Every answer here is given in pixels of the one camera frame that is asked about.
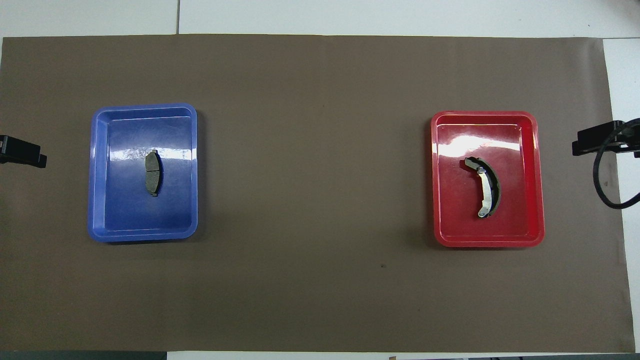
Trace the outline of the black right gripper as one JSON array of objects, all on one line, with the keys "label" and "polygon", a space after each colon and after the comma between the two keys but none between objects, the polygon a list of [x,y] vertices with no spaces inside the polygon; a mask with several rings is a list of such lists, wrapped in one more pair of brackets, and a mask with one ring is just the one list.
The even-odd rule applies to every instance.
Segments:
[{"label": "black right gripper", "polygon": [[629,121],[608,121],[578,131],[578,141],[572,142],[572,155],[581,157],[590,153],[598,153],[602,142],[615,130],[611,144],[604,147],[605,152],[633,153],[640,158],[640,119]]}]

